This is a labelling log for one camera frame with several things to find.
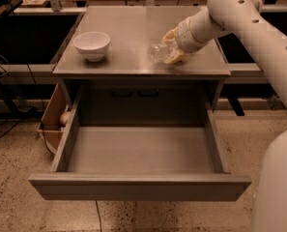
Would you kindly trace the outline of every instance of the white bowl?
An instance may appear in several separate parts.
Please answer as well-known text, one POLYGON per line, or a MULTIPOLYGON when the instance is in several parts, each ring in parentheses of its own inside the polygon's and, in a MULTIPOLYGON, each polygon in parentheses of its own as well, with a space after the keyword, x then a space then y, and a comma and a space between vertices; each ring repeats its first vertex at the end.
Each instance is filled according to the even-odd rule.
POLYGON ((110 37, 103 32, 88 32, 77 36, 73 44, 82 57, 97 62, 105 56, 110 41, 110 37))

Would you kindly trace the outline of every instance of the drawer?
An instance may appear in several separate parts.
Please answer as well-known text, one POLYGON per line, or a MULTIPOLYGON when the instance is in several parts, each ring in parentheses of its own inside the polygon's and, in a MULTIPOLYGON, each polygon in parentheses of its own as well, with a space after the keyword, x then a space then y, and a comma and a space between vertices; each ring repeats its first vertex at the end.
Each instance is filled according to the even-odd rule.
POLYGON ((44 199, 235 201, 250 185, 230 173, 201 83, 82 84, 44 199))

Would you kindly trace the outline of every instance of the drawer front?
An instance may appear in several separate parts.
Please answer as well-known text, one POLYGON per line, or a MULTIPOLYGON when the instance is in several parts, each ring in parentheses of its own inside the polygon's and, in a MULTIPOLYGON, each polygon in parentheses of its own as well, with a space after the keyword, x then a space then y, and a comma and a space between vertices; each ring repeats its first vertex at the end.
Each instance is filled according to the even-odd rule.
POLYGON ((29 182, 48 200, 236 201, 248 177, 225 174, 179 176, 32 175, 29 182))

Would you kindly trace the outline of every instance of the cable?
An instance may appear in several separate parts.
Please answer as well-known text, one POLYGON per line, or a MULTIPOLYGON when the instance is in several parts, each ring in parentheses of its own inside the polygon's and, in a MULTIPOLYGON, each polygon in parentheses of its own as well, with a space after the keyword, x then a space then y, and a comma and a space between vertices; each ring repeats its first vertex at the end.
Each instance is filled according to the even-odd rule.
POLYGON ((42 96, 42 94, 41 94, 41 92, 40 92, 40 90, 39 90, 38 83, 37 83, 37 81, 36 81, 36 78, 35 78, 33 72, 32 72, 31 69, 30 69, 30 66, 29 66, 28 64, 26 64, 26 65, 27 65, 27 68, 28 68, 28 70, 29 70, 29 73, 31 74, 31 77, 32 77, 33 80, 34 80, 34 83, 35 83, 35 86, 36 86, 36 89, 37 89, 38 96, 40 97, 40 99, 41 99, 41 101, 42 101, 42 104, 43 104, 43 112, 44 112, 43 96, 42 96))
POLYGON ((97 200, 96 200, 96 208, 97 208, 97 214, 98 214, 98 218, 99 218, 100 232, 102 232, 102 222, 101 222, 101 216, 100 216, 100 211, 99 211, 99 206, 98 206, 97 200))
MULTIPOLYGON (((10 69, 10 63, 9 63, 9 61, 8 61, 3 55, 1 55, 1 54, 0 54, 0 57, 1 57, 4 61, 7 62, 8 67, 9 67, 9 69, 10 69)), ((4 71, 2 74, 0 74, 0 76, 9 75, 9 73, 8 73, 1 65, 0 65, 0 68, 4 71)))
POLYGON ((18 125, 19 122, 21 122, 23 119, 18 120, 13 126, 11 126, 6 132, 4 132, 2 135, 0 135, 0 138, 8 134, 14 127, 18 125))

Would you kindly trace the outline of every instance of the speckled floor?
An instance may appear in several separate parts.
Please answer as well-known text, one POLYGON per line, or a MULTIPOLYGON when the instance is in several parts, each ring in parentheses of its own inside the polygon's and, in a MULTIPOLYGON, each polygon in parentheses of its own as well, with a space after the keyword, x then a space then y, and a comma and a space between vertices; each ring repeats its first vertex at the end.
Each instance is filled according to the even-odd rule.
MULTIPOLYGON (((253 184, 233 203, 99 202, 102 231, 248 232, 252 195, 261 157, 273 139, 287 130, 285 110, 217 110, 216 123, 234 174, 253 184)), ((0 133, 13 125, 0 126, 0 133)), ((20 122, 0 139, 0 231, 100 231, 94 201, 45 201, 28 183, 31 173, 47 172, 52 155, 36 128, 20 122)))

